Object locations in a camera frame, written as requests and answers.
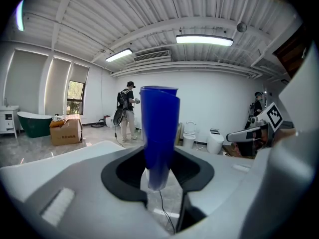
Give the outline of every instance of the fluorescent light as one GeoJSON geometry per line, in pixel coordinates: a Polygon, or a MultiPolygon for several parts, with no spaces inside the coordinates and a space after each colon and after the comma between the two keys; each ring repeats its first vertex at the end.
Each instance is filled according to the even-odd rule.
{"type": "Polygon", "coordinates": [[[23,26],[23,19],[22,19],[22,6],[23,6],[23,1],[22,0],[18,7],[15,10],[15,17],[16,17],[16,24],[18,26],[18,29],[20,31],[24,31],[24,26],[23,26]]]}
{"type": "Polygon", "coordinates": [[[132,54],[132,51],[131,51],[131,49],[128,48],[128,49],[122,50],[122,51],[112,55],[111,57],[107,58],[106,61],[112,62],[113,60],[116,60],[118,58],[130,55],[130,54],[132,54]]]}
{"type": "Polygon", "coordinates": [[[215,35],[205,34],[183,34],[176,36],[177,43],[207,43],[217,44],[224,46],[231,46],[234,42],[233,39],[215,35]]]}

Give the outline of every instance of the black hose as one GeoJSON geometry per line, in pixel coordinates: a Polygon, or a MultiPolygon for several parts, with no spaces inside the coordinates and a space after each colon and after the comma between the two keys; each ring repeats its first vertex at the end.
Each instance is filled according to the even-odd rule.
{"type": "Polygon", "coordinates": [[[104,127],[106,124],[105,124],[105,120],[104,119],[100,119],[99,122],[91,125],[91,127],[104,127]]]}

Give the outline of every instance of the window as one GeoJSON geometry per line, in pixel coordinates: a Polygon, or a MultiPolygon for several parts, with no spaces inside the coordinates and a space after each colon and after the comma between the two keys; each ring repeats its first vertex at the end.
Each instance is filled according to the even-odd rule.
{"type": "Polygon", "coordinates": [[[66,114],[83,115],[84,88],[84,83],[70,81],[68,89],[68,99],[66,102],[66,114]]]}

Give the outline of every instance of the white cabinet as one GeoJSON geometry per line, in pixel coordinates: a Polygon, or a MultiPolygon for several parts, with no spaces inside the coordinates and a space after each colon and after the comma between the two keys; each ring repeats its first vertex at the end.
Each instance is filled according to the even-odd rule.
{"type": "Polygon", "coordinates": [[[16,130],[20,133],[20,123],[17,116],[19,106],[0,107],[0,134],[14,133],[17,138],[16,130]]]}

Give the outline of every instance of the white ceiling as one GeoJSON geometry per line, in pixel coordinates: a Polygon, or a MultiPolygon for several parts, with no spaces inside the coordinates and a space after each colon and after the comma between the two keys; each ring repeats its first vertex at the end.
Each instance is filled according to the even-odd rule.
{"type": "MultiPolygon", "coordinates": [[[[173,61],[250,68],[273,40],[280,46],[288,39],[279,37],[296,14],[290,5],[275,0],[25,0],[23,13],[25,31],[18,31],[12,19],[3,39],[45,46],[113,72],[132,63],[136,55],[165,49],[173,61]],[[245,33],[237,32],[238,22],[248,25],[245,33]],[[234,44],[177,45],[180,30],[227,36],[234,44]],[[125,48],[133,55],[105,61],[125,48]]],[[[285,73],[277,61],[264,60],[258,64],[264,66],[259,72],[268,77],[285,73]]]]}

